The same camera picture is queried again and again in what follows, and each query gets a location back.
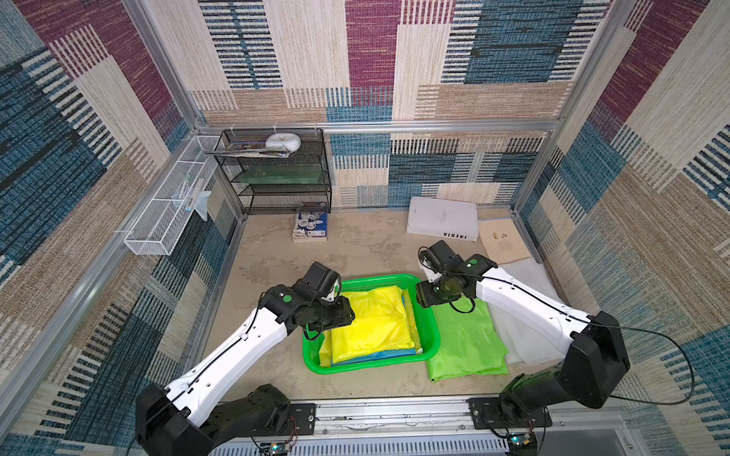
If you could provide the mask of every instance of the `beige floor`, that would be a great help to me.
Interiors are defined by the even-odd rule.
[[[506,209],[482,209],[480,218],[508,217]],[[262,291],[278,284],[293,285],[313,260],[338,271],[343,279],[385,274],[425,276],[416,252],[437,238],[406,233],[408,213],[340,212],[330,215],[328,240],[294,244],[293,215],[249,218],[206,346],[206,355],[225,340],[253,310]],[[485,254],[479,241],[450,240],[463,258]],[[425,362],[318,375],[304,364],[301,330],[266,353],[224,400],[246,396],[272,383],[290,399],[392,397],[497,393],[522,366],[510,366],[509,376],[468,376],[432,383]],[[525,371],[536,371],[531,367]]]

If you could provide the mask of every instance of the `white paper stack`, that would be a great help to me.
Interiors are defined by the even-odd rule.
[[[446,199],[411,198],[407,233],[425,234],[446,239],[476,241],[477,205]]]

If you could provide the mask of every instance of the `cardboard sheet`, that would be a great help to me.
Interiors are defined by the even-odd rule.
[[[532,255],[510,218],[480,220],[479,238],[490,260],[497,264],[530,258]]]

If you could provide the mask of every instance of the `striped fabric wall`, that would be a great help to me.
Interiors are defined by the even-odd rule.
[[[148,5],[183,86],[220,125],[552,118],[610,0]],[[332,135],[333,205],[508,204],[536,150],[518,143],[542,133],[509,134]]]
[[[412,196],[510,204],[543,131],[326,134],[335,207],[403,207]]]
[[[609,4],[149,2],[210,123],[552,117]]]
[[[655,455],[730,454],[730,2],[639,0],[521,215],[563,297],[668,333],[696,395],[626,403]],[[624,331],[620,394],[675,401],[686,362]]]
[[[119,0],[0,0],[0,382],[187,132]]]
[[[188,129],[119,0],[0,0],[0,42],[2,383]],[[126,445],[131,399],[180,372],[228,248],[212,186],[176,255],[124,260],[0,455]]]
[[[0,455],[123,454],[137,395],[183,373],[204,323],[237,224],[226,185],[211,180],[208,220],[194,214],[172,255],[127,254]]]

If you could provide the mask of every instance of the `white plastic bag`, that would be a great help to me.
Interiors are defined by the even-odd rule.
[[[530,288],[557,301],[558,293],[548,279],[545,268],[533,258],[513,261],[499,265],[511,276]],[[510,353],[504,357],[507,364],[524,361],[529,366],[559,360],[563,355],[546,338],[507,312],[489,306],[494,328]]]

